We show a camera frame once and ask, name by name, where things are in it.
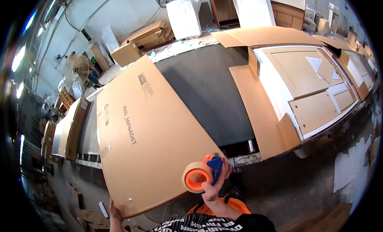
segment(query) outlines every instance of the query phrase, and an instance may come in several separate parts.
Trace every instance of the debris on floor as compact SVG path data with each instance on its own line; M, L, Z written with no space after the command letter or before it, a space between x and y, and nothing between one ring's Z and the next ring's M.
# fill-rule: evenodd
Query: debris on floor
M85 232L97 231L108 232L110 222L107 218L97 211L76 209L77 222L82 226Z

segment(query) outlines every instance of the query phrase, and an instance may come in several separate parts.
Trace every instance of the cardboard flap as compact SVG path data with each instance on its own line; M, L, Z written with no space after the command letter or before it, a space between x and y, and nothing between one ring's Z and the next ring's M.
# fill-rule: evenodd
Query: cardboard flap
M274 44L325 45L320 40L294 28L262 26L211 33L224 47Z
M278 121L265 89L251 68L245 65L230 67L229 70L245 105L262 159L300 145L291 119L285 115Z
M217 40L225 47L242 47L246 46L238 41L235 37L226 32L212 32L211 33Z
M347 51L352 51L352 49L347 46L347 44L342 41L341 39L335 39L335 38L328 38L324 36L319 36L319 35L312 35L312 37L320 40L321 42L324 42L332 47L335 47L337 49L343 49Z

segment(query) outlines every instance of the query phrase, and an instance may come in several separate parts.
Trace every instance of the flat box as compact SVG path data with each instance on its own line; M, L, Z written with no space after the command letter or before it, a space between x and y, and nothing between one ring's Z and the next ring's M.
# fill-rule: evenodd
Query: flat box
M49 156L49 160L50 160L51 162L54 162L54 163L60 165L60 164L62 164L62 160L63 160L63 158L60 157L60 156L57 156L57 155L50 155L50 156Z
M45 126L47 124L47 120L46 119L40 119L40 124L39 124L39 130L44 133L45 131Z
M76 161L77 144L88 104L84 97L79 98L70 106L65 117L59 148L59 155L65 159Z
M52 145L51 144L46 144L45 145L44 158L49 159L51 154L52 154Z
M186 166L220 153L147 56L97 96L97 134L105 182L122 218L182 195Z
M119 66L123 67L142 57L141 52L134 42L123 44L110 54Z
M156 33L160 31L162 28L165 27L166 22L164 20L157 21L153 24L150 24L137 32L133 33L132 35L127 37L127 40L129 42L136 42L142 38L145 38L149 36L150 34Z

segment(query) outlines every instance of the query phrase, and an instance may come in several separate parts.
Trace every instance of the wooden crate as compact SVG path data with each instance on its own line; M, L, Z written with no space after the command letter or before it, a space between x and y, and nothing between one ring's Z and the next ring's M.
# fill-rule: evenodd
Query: wooden crate
M74 103L75 99L71 96L67 89L64 87L59 95L60 100L64 104L65 108L69 110L70 106Z

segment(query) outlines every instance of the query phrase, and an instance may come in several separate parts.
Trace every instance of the white label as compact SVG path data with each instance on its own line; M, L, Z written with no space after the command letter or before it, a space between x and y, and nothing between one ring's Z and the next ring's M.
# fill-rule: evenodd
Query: white label
M340 80L338 74L336 73L335 69L333 71L333 76L331 77L332 80Z
M84 108L84 110L87 109L87 106L88 106L88 103L86 103L85 101L83 101L83 102L81 103L81 107Z
M319 65L322 62L322 58L306 57L306 59L309 61L310 65L313 67L314 71L317 72Z

